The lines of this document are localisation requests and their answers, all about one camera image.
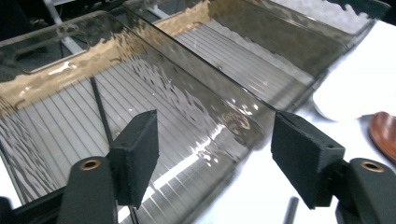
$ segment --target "brown bowl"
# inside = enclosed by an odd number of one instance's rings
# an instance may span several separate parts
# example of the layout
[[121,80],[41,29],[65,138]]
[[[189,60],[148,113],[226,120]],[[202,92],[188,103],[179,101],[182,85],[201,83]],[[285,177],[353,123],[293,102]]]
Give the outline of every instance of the brown bowl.
[[374,114],[370,136],[379,150],[396,164],[396,118],[386,112]]

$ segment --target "brown object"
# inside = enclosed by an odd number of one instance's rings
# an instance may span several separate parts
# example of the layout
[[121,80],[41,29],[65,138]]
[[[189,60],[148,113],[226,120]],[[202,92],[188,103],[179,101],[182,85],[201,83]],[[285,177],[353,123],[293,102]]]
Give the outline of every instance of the brown object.
[[376,146],[396,164],[396,118],[386,112],[374,114],[370,135]]

